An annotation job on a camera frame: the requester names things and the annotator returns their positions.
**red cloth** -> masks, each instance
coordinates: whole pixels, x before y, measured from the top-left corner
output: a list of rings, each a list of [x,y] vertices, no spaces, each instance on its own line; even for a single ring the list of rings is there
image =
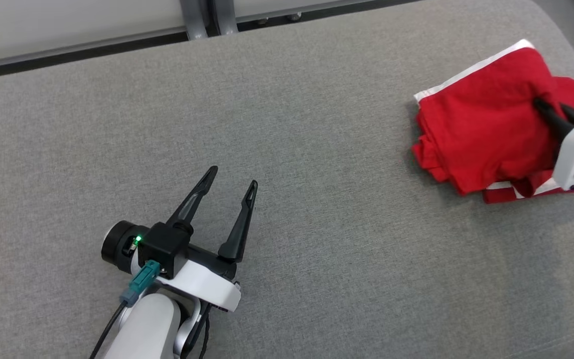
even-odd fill
[[[515,190],[485,193],[486,202],[504,202],[511,192],[515,200],[515,191],[531,197],[551,179],[560,144],[533,99],[547,100],[562,114],[559,102],[574,107],[574,80],[552,77],[535,49],[512,50],[419,95],[424,134],[412,150],[437,181],[451,182],[461,195],[510,181]]]

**gray fabric surface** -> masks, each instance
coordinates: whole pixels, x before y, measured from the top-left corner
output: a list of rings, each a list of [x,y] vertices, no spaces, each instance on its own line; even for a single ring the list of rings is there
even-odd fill
[[[194,219],[216,250],[259,193],[209,358],[574,357],[574,195],[488,206],[413,161],[412,95],[521,38],[527,0],[427,0],[0,77],[0,357],[84,357],[129,276],[121,219]]]

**teal connector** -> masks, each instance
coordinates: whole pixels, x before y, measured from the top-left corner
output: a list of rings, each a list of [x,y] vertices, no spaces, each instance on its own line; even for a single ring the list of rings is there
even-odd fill
[[[142,266],[137,275],[132,278],[130,287],[123,291],[119,300],[125,302],[126,307],[131,308],[139,300],[139,295],[154,283],[159,273],[161,273],[161,264],[153,260],[146,262],[145,266]]]

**black cable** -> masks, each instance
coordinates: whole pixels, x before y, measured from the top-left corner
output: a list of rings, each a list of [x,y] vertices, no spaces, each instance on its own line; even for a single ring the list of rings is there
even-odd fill
[[[198,359],[203,359],[205,352],[207,352],[207,340],[209,339],[209,313],[205,315],[205,338],[203,339],[203,348]]]
[[[101,349],[101,345],[103,344],[105,337],[108,336],[108,333],[110,332],[110,329],[112,328],[112,325],[114,324],[114,322],[117,321],[119,314],[121,314],[121,311],[125,307],[126,307],[126,302],[121,302],[121,304],[119,305],[119,308],[117,308],[117,311],[114,312],[114,314],[112,314],[112,318],[110,318],[108,325],[105,325],[105,329],[101,333],[101,336],[99,337],[99,341],[96,343],[96,346],[94,346],[94,350],[92,350],[92,354],[90,354],[90,359],[94,359],[94,357],[96,357],[96,353],[98,353],[99,349]]]

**folded red fabric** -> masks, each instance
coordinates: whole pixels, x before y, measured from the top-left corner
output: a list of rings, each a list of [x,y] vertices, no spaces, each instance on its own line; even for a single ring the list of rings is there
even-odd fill
[[[415,97],[424,134],[412,151],[437,181],[451,182],[461,195],[509,181],[511,188],[488,190],[512,191],[513,200],[558,188],[551,173],[560,144],[533,99],[543,98],[562,114],[560,102],[574,107],[574,80],[553,77],[528,41]],[[490,193],[485,200],[509,199]]]

